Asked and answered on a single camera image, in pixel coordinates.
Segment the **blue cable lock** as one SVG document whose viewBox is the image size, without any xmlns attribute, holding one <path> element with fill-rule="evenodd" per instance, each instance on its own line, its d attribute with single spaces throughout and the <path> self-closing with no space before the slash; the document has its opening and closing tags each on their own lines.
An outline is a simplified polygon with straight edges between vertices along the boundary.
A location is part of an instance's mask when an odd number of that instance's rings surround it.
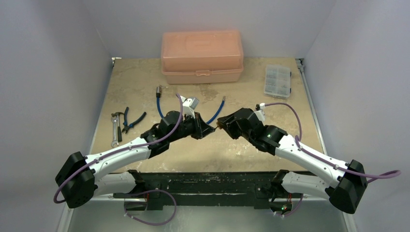
<svg viewBox="0 0 410 232">
<path fill-rule="evenodd" d="M 156 105 L 157 105 L 157 110 L 158 113 L 160 115 L 161 118 L 164 118 L 162 111 L 161 111 L 161 105 L 160 105 L 160 98 L 162 95 L 162 89 L 164 87 L 162 87 L 161 85 L 156 87 Z M 218 108 L 218 110 L 215 112 L 215 114 L 206 122 L 206 124 L 211 124 L 216 118 L 217 116 L 220 114 L 220 112 L 222 111 L 224 105 L 225 105 L 225 100 L 226 100 L 226 96 L 223 96 L 221 104 Z"/>
</svg>

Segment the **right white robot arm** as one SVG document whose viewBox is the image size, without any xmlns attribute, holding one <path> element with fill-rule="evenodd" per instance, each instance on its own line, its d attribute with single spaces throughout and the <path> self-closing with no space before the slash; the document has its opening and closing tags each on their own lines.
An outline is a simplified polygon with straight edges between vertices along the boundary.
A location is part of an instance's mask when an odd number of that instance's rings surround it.
<svg viewBox="0 0 410 232">
<path fill-rule="evenodd" d="M 342 212 L 356 212 L 368 186 L 362 163 L 354 159 L 350 162 L 337 160 L 314 150 L 285 130 L 265 125 L 260 112 L 248 108 L 218 118 L 217 125 L 232 139 L 243 137 L 259 151 L 289 160 L 313 174 L 286 172 L 271 184 L 276 196 L 302 193 L 327 199 Z"/>
</svg>

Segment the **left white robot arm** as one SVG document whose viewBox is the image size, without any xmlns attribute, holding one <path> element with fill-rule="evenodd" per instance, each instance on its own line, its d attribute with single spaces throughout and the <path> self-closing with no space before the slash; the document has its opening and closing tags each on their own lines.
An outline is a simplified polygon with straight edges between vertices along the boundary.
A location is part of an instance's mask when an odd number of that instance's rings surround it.
<svg viewBox="0 0 410 232">
<path fill-rule="evenodd" d="M 170 143 L 190 136 L 199 140 L 213 133 L 199 113 L 182 116 L 170 111 L 160 123 L 154 124 L 131 142 L 106 152 L 84 156 L 72 153 L 55 177 L 58 190 L 55 203 L 66 203 L 69 208 L 84 205 L 92 197 L 111 192 L 106 176 L 133 162 L 150 159 L 169 149 Z"/>
</svg>

